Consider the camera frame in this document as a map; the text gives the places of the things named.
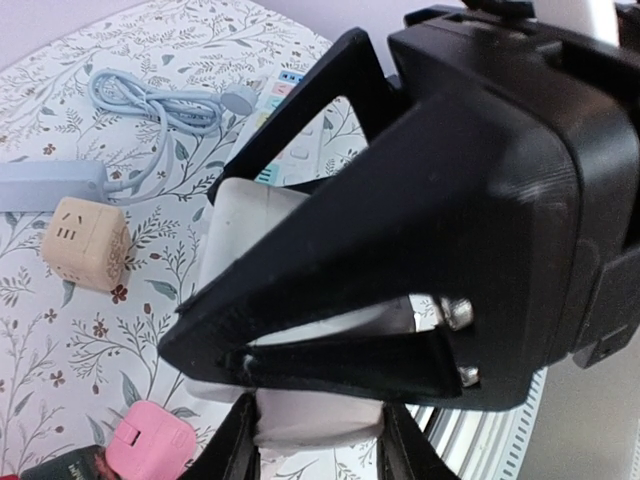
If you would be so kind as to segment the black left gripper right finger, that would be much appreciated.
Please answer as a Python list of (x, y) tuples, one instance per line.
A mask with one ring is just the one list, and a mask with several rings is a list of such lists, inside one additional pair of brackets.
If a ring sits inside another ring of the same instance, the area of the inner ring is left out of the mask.
[(437, 455), (402, 404), (383, 405), (384, 429), (377, 441), (380, 480), (459, 480)]

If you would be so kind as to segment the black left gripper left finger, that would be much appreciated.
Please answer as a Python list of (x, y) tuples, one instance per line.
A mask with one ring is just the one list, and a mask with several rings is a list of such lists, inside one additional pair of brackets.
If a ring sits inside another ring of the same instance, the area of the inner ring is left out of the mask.
[(257, 406), (242, 394), (210, 442), (184, 472), (184, 480), (254, 480), (260, 478), (260, 452), (254, 443)]

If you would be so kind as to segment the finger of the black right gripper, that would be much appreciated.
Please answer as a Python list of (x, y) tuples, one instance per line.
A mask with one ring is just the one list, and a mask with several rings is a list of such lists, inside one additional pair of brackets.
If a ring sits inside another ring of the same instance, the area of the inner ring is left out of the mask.
[[(489, 94), (437, 94), (380, 133), (202, 292), (161, 357), (186, 376), (446, 408), (527, 397), (561, 311), (575, 238), (573, 163), (539, 121)], [(282, 326), (411, 294), (470, 301), (469, 327), (249, 345), (240, 313), (271, 291)]]
[(228, 178), (254, 179), (323, 109), (346, 98), (367, 141), (408, 109), (399, 77), (385, 76), (370, 37), (361, 28), (341, 35), (227, 163), (209, 188), (214, 203)]

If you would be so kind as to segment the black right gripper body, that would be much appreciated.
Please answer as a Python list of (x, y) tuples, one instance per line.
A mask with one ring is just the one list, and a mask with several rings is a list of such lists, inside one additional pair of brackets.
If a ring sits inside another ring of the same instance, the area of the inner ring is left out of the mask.
[(573, 163), (575, 244), (550, 357), (589, 368), (639, 325), (639, 54), (520, 2), (429, 7), (388, 40), (404, 82), (483, 89), (538, 120)]

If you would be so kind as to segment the pink plug adapter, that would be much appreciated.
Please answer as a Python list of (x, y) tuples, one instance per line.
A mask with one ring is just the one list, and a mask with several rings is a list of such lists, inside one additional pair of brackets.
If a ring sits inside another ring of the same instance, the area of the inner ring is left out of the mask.
[(122, 479), (173, 480), (197, 447), (194, 428), (154, 402), (135, 402), (106, 447), (107, 465)]

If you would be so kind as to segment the dark green cube socket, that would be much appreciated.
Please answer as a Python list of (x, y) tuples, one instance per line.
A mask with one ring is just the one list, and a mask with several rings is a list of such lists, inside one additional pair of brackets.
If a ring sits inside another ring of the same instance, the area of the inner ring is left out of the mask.
[(107, 464), (105, 448), (92, 445), (69, 451), (23, 471), (25, 480), (117, 480), (120, 476)]

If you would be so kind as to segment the white plug block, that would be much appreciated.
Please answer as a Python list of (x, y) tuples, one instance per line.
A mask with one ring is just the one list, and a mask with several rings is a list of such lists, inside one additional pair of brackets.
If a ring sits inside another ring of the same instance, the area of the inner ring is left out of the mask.
[[(222, 274), (273, 230), (307, 194), (252, 180), (231, 178), (222, 182), (214, 200), (205, 236), (200, 288)], [(400, 297), (353, 312), (317, 319), (298, 326), (282, 326), (296, 303), (291, 290), (269, 292), (255, 309), (240, 313), (240, 329), (249, 321), (270, 320), (271, 327), (250, 337), (249, 345), (277, 346), (304, 340), (355, 340), (365, 336), (412, 333), (415, 321), (410, 301)], [(381, 435), (383, 404), (320, 391), (255, 388), (258, 447), (282, 454), (290, 451), (346, 446)]]

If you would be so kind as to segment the yellow cube socket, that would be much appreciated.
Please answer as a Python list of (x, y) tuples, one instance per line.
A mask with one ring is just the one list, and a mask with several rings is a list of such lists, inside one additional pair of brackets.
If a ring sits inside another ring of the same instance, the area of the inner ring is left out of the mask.
[(41, 244), (41, 256), (66, 281), (109, 292), (120, 284), (131, 236), (121, 209), (63, 198)]

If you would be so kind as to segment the blue power strip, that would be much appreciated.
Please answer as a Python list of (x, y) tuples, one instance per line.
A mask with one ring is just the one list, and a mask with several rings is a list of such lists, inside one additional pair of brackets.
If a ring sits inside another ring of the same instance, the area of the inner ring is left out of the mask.
[(96, 161), (1, 164), (2, 212), (53, 212), (64, 197), (105, 203), (106, 168)]

